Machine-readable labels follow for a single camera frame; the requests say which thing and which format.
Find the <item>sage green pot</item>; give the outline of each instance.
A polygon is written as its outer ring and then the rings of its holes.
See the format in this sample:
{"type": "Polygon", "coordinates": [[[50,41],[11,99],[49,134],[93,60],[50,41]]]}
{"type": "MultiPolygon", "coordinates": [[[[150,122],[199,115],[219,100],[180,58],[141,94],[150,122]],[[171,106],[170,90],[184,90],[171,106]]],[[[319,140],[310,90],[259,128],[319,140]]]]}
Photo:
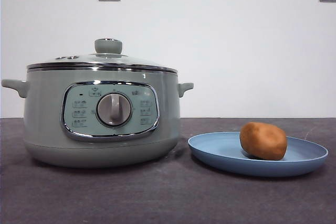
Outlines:
{"type": "Polygon", "coordinates": [[[27,67],[2,80],[25,98],[24,142],[32,157],[66,167],[110,167],[169,152],[180,137],[179,98],[192,83],[177,71],[121,55],[122,43],[95,41],[96,54],[27,67]]]}

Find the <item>chrome trim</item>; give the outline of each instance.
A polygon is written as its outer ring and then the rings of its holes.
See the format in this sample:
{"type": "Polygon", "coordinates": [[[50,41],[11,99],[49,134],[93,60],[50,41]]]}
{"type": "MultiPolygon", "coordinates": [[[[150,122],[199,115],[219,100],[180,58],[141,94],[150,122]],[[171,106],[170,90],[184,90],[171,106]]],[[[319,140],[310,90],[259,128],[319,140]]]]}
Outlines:
{"type": "Polygon", "coordinates": [[[121,66],[115,66],[115,67],[104,67],[104,66],[83,66],[83,67],[59,67],[59,66],[51,66],[51,67],[34,67],[34,68],[28,68],[27,67],[27,72],[39,72],[39,71],[51,71],[51,70],[100,70],[100,71],[127,71],[127,72],[169,72],[169,73],[175,73],[177,74],[177,70],[175,69],[165,69],[162,70],[158,67],[158,69],[152,69],[152,68],[134,68],[130,65],[127,65],[127,67],[121,67],[121,66]]]}
{"type": "Polygon", "coordinates": [[[132,68],[132,69],[148,69],[154,71],[164,71],[177,73],[176,69],[159,67],[159,66],[149,66],[149,65],[137,65],[137,64],[125,64],[125,63],[110,63],[110,62],[48,62],[48,63],[37,63],[27,66],[28,70],[31,69],[41,69],[41,68],[57,68],[57,70],[64,70],[67,67],[98,67],[98,68],[132,68]]]}
{"type": "Polygon", "coordinates": [[[114,40],[114,41],[121,42],[120,40],[117,40],[117,39],[111,39],[111,38],[102,38],[102,39],[96,39],[96,40],[114,40]]]}
{"type": "Polygon", "coordinates": [[[70,138],[75,139],[75,140],[79,140],[79,141],[88,141],[88,142],[121,141],[121,140],[125,140],[125,138],[131,139],[131,138],[138,138],[138,137],[148,135],[149,133],[151,133],[152,131],[154,131],[157,128],[157,126],[159,124],[159,119],[160,119],[160,107],[159,107],[159,100],[158,100],[158,95],[156,93],[156,90],[151,85],[146,84],[146,83],[129,82],[129,81],[99,81],[99,83],[97,83],[98,81],[99,80],[76,82],[76,83],[71,84],[69,87],[67,87],[67,89],[64,92],[60,122],[61,122],[61,125],[62,125],[62,128],[63,128],[64,132],[70,138]],[[135,85],[135,86],[142,86],[142,87],[150,88],[154,93],[155,103],[156,103],[156,114],[157,114],[156,120],[155,120],[154,124],[152,125],[152,127],[150,127],[149,129],[147,129],[145,131],[137,132],[137,133],[120,134],[120,135],[103,135],[103,136],[102,135],[87,135],[87,134],[82,134],[82,133],[72,131],[67,126],[67,124],[65,123],[65,120],[64,120],[64,111],[65,111],[66,97],[68,95],[68,92],[70,91],[70,89],[72,89],[73,87],[76,87],[76,86],[96,85],[96,84],[125,84],[125,85],[135,85]]]}

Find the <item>potato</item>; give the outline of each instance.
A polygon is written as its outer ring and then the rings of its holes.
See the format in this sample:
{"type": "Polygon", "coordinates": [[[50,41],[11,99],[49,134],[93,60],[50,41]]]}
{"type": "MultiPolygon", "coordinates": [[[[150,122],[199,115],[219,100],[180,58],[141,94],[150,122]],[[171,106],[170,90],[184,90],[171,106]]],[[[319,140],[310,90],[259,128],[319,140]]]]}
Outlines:
{"type": "Polygon", "coordinates": [[[240,131],[240,144],[249,154],[266,160],[280,160],[287,149],[286,133],[268,123],[249,122],[240,131]]]}

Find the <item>stainless steel rim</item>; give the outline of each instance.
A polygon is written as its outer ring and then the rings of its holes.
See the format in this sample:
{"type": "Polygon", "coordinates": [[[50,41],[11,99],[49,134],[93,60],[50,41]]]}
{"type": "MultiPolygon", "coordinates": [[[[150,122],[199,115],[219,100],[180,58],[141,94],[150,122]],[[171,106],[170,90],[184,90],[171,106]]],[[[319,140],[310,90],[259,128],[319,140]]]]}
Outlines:
{"type": "Polygon", "coordinates": [[[174,74],[175,72],[160,71],[160,70],[150,70],[150,69],[134,69],[134,68],[108,68],[108,67],[64,67],[64,68],[32,68],[28,69],[27,73],[30,72],[41,72],[41,71],[62,71],[62,70],[77,70],[77,71],[119,71],[119,72],[143,72],[143,73],[166,73],[174,74]]]}
{"type": "Polygon", "coordinates": [[[107,63],[107,62],[49,62],[49,63],[37,63],[27,66],[28,72],[31,71],[43,71],[45,70],[80,70],[79,68],[99,68],[99,70],[108,69],[139,69],[139,70],[152,70],[152,71],[164,71],[177,73],[176,69],[149,66],[149,65],[136,65],[136,64],[124,64],[124,63],[107,63]]]}

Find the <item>dark countertop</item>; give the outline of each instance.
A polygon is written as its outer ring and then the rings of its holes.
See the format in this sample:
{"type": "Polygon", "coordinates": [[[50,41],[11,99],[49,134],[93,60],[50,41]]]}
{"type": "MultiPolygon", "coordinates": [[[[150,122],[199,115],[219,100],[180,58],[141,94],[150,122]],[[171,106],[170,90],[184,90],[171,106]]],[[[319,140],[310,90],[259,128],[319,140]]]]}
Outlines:
{"type": "Polygon", "coordinates": [[[104,169],[38,162],[22,138],[22,119],[1,119],[2,224],[336,223],[336,119],[182,119],[181,140],[166,156],[104,169]],[[249,121],[273,123],[329,156],[289,178],[222,172],[191,156],[191,136],[239,131],[249,121]]]}

